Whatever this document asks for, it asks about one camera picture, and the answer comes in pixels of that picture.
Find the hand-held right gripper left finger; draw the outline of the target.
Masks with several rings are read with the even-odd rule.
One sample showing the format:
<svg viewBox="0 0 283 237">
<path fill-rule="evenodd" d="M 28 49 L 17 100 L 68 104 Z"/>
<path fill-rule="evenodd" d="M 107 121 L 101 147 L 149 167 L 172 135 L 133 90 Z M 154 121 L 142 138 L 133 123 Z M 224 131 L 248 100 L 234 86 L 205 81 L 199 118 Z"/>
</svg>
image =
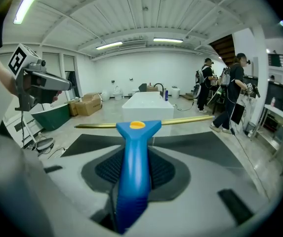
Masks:
<svg viewBox="0 0 283 237">
<path fill-rule="evenodd" d="M 62 155 L 55 154 L 43 164 L 80 213 L 115 232 L 116 184 L 123 153 L 121 137 L 82 134 Z"/>
</svg>

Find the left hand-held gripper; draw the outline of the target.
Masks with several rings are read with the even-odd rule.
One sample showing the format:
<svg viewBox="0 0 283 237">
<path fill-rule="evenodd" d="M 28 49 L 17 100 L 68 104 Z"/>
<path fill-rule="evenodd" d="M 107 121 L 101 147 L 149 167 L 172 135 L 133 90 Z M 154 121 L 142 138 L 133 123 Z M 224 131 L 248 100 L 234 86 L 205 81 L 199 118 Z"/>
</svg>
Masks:
<svg viewBox="0 0 283 237">
<path fill-rule="evenodd" d="M 15 49 L 8 67 L 15 79 L 18 111 L 28 112 L 39 103 L 51 103 L 57 91 L 67 91 L 72 87 L 70 81 L 49 74 L 46 61 L 23 44 Z"/>
</svg>

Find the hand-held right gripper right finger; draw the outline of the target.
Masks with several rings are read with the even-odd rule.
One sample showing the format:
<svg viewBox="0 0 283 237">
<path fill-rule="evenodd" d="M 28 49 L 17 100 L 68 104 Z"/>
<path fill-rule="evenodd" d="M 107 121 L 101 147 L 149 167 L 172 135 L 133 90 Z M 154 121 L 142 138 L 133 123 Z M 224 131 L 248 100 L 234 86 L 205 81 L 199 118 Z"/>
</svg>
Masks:
<svg viewBox="0 0 283 237">
<path fill-rule="evenodd" d="M 155 137 L 151 145 L 184 163 L 190 182 L 173 200 L 149 203 L 131 227 L 133 232 L 231 231 L 238 222 L 219 196 L 222 190 L 233 191 L 253 214 L 269 202 L 229 147 L 212 132 Z"/>
</svg>

